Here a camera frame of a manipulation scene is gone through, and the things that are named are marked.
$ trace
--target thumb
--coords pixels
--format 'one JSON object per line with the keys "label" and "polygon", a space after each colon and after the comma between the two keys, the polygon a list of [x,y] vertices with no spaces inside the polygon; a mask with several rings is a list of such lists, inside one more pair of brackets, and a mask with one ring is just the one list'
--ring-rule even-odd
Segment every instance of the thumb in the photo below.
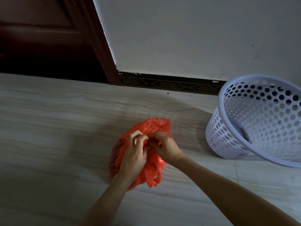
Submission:
{"label": "thumb", "polygon": [[146,160],[147,156],[148,156],[148,150],[150,149],[151,147],[150,146],[146,146],[144,148],[144,151],[143,151],[143,159]]}
{"label": "thumb", "polygon": [[151,142],[150,145],[151,145],[153,148],[155,148],[156,152],[159,152],[159,151],[160,151],[160,147],[159,147],[158,144]]}

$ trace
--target basket rim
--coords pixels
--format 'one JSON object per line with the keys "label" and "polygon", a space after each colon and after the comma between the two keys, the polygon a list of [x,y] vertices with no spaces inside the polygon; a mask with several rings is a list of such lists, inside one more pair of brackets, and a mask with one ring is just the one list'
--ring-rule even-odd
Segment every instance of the basket rim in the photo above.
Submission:
{"label": "basket rim", "polygon": [[281,82],[284,82],[288,85],[291,85],[292,87],[296,88],[297,90],[299,90],[301,92],[301,87],[299,87],[299,86],[297,86],[297,85],[295,85],[295,84],[293,84],[289,81],[286,81],[284,79],[281,79],[281,78],[278,78],[278,77],[272,77],[272,76],[269,76],[269,75],[247,74],[247,75],[241,75],[239,77],[232,78],[223,85],[223,87],[219,91],[219,95],[218,95],[218,110],[219,110],[219,115],[220,115],[221,119],[224,122],[224,125],[226,126],[228,131],[231,133],[231,135],[234,136],[235,139],[240,142],[240,144],[242,144],[247,150],[250,150],[255,155],[260,156],[261,158],[263,158],[267,161],[270,161],[272,163],[275,163],[275,164],[278,164],[278,165],[281,165],[281,166],[301,168],[301,162],[288,161],[288,160],[280,159],[280,158],[271,156],[271,155],[261,151],[260,149],[258,149],[257,147],[255,147],[254,145],[252,145],[248,141],[246,141],[244,138],[242,138],[241,135],[232,126],[231,122],[229,121],[229,119],[226,115],[225,109],[224,109],[224,92],[229,87],[229,85],[231,85],[232,83],[236,83],[239,79],[243,79],[243,78],[246,78],[246,77],[264,77],[264,78],[269,78],[269,79],[275,79],[277,81],[281,81]]}

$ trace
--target red plastic bag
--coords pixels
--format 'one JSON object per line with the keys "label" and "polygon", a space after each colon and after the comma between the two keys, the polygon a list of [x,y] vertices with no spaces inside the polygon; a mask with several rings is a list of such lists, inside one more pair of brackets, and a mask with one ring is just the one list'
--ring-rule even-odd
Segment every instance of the red plastic bag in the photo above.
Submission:
{"label": "red plastic bag", "polygon": [[[110,179],[112,180],[114,176],[118,173],[120,165],[124,156],[126,149],[129,147],[129,135],[134,131],[139,130],[143,134],[152,134],[156,132],[163,132],[168,136],[170,135],[170,120],[164,118],[149,118],[144,122],[134,125],[129,131],[123,133],[119,140],[116,142],[112,152],[109,163]],[[149,187],[157,186],[161,182],[162,175],[161,172],[165,167],[166,163],[160,158],[158,153],[154,148],[148,150],[148,157],[146,159],[146,164],[142,171],[131,184],[128,190],[134,189],[136,186],[147,182]]]}

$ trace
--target laundry basket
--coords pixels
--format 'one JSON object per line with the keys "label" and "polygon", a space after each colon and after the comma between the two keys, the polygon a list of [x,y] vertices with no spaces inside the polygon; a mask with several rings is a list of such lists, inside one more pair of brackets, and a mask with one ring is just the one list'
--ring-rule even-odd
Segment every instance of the laundry basket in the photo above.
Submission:
{"label": "laundry basket", "polygon": [[225,159],[268,160],[301,167],[301,88],[264,75],[236,77],[219,92],[206,128],[210,148]]}

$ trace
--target forearm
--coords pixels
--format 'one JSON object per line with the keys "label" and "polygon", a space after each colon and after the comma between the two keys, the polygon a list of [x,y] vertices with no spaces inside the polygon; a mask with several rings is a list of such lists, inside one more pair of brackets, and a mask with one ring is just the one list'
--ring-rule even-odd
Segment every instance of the forearm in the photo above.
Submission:
{"label": "forearm", "polygon": [[190,177],[234,225],[300,225],[268,201],[188,157],[174,166]]}
{"label": "forearm", "polygon": [[130,185],[131,181],[129,179],[125,179],[121,174],[117,174],[87,213],[81,225],[110,225]]}

